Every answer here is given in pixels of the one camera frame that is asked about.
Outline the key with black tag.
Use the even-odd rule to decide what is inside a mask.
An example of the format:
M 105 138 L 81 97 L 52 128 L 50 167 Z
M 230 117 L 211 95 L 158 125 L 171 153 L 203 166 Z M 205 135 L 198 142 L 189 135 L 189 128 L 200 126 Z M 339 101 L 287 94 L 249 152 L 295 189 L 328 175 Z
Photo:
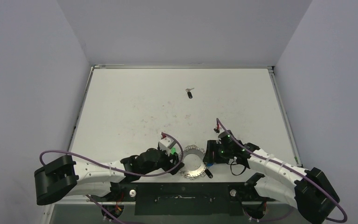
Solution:
M 210 178 L 210 179 L 213 178 L 213 174 L 211 173 L 211 171 L 210 171 L 209 169 L 206 169 L 206 170 L 204 171 L 204 173 L 205 173 L 205 175 L 206 175 L 208 178 Z
M 193 90 L 194 88 L 187 88 L 186 89 L 186 92 L 187 92 L 187 96 L 189 99 L 192 99 L 193 98 L 193 95 L 191 93 L 191 91 Z

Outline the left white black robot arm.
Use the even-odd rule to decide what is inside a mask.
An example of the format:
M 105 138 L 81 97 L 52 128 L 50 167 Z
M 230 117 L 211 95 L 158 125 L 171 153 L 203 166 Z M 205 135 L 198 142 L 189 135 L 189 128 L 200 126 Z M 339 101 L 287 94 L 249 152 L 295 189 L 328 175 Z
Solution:
M 161 149 L 149 148 L 139 155 L 101 163 L 80 154 L 61 151 L 61 157 L 46 163 L 34 172 L 36 203 L 49 205 L 72 195 L 105 197 L 114 183 L 130 183 L 141 177 L 175 175 L 184 167 L 183 157 Z

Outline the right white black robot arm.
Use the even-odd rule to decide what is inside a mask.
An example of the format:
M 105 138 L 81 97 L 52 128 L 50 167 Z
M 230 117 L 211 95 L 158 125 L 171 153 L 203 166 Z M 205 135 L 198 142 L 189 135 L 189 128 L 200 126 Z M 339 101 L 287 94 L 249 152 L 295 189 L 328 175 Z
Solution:
M 273 154 L 269 154 L 253 143 L 243 144 L 233 139 L 230 130 L 215 128 L 217 140 L 207 142 L 203 162 L 209 164 L 242 165 L 253 170 L 257 179 L 248 184 L 260 197 L 286 203 L 312 224 L 321 224 L 328 219 L 340 198 L 325 173 L 293 166 Z

